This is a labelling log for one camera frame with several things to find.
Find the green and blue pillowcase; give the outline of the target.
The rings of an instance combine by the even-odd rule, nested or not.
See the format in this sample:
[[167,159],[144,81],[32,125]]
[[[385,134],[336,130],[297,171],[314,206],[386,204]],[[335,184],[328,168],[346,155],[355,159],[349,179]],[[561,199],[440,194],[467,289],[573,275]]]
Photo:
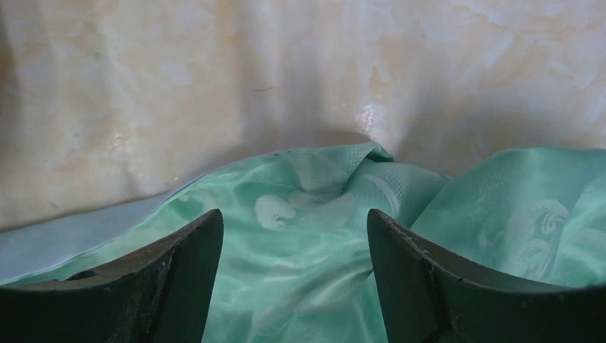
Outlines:
[[279,151],[182,188],[1,235],[1,288],[64,281],[217,209],[224,223],[200,342],[389,342],[367,215],[484,267],[605,287],[605,151],[501,151],[457,177],[373,143]]

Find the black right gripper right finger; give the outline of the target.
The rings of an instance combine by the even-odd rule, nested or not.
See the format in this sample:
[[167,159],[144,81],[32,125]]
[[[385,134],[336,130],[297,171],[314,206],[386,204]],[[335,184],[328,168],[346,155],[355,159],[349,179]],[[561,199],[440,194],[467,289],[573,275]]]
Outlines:
[[445,249],[378,209],[369,252],[389,342],[603,342],[605,287],[505,274]]

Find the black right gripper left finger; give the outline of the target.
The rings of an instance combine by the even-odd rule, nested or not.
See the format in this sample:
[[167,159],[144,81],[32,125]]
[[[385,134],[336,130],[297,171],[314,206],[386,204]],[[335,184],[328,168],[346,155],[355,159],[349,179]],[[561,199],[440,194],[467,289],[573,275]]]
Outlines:
[[200,342],[222,251],[213,209],[64,281],[3,286],[3,342]]

